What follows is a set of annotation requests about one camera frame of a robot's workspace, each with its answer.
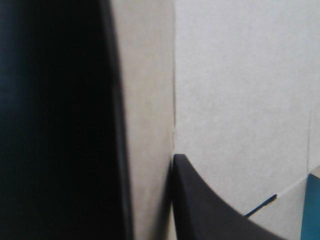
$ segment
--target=white tile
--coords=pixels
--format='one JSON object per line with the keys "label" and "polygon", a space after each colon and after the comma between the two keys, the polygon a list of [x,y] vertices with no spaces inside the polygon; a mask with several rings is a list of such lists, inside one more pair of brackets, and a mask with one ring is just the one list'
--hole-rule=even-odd
{"label": "white tile", "polygon": [[306,180],[260,209],[250,220],[287,240],[300,240]]}
{"label": "white tile", "polygon": [[177,0],[175,8],[176,152],[247,213],[307,172],[320,2]]}

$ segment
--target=beige wall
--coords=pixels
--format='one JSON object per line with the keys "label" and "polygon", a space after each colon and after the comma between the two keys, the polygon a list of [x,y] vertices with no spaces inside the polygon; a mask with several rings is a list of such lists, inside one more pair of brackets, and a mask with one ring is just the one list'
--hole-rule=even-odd
{"label": "beige wall", "polygon": [[[167,176],[173,154],[174,6],[113,0],[137,240],[166,238]],[[174,239],[172,222],[169,239]]]}

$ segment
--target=gray surface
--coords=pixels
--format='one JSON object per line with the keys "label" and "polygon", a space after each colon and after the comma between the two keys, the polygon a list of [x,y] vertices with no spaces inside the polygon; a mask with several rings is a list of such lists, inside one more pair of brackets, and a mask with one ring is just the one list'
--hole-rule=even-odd
{"label": "gray surface", "polygon": [[319,10],[315,0],[176,1],[176,152],[243,214],[320,164]]}
{"label": "gray surface", "polygon": [[174,239],[166,199],[174,128],[173,3],[112,3],[122,63],[135,239],[165,239],[167,234]]}
{"label": "gray surface", "polygon": [[303,180],[250,219],[287,240],[299,240],[305,192],[306,180]]}

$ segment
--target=black curved object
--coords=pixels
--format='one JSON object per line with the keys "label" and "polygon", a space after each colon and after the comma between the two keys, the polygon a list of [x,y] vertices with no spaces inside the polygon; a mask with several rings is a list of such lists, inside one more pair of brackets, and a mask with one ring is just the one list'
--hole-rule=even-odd
{"label": "black curved object", "polygon": [[226,204],[183,154],[173,158],[172,184],[178,240],[282,240]]}
{"label": "black curved object", "polygon": [[0,0],[0,239],[132,239],[109,1]]}

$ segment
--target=black object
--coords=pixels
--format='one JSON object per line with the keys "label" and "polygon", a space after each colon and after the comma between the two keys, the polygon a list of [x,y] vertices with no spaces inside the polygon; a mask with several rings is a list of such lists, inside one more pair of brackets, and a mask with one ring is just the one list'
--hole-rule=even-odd
{"label": "black object", "polygon": [[101,2],[0,0],[1,240],[132,239],[117,45]]}
{"label": "black object", "polygon": [[253,214],[255,214],[257,211],[259,211],[260,209],[262,209],[264,206],[267,206],[268,204],[272,203],[274,200],[277,199],[277,194],[269,197],[267,200],[265,200],[263,203],[261,203],[259,206],[257,206],[255,209],[253,209],[252,211],[248,212],[246,215],[244,215],[246,218],[249,218],[250,216],[252,216]]}
{"label": "black object", "polygon": [[178,240],[281,240],[227,205],[183,154],[173,159],[172,197]]}

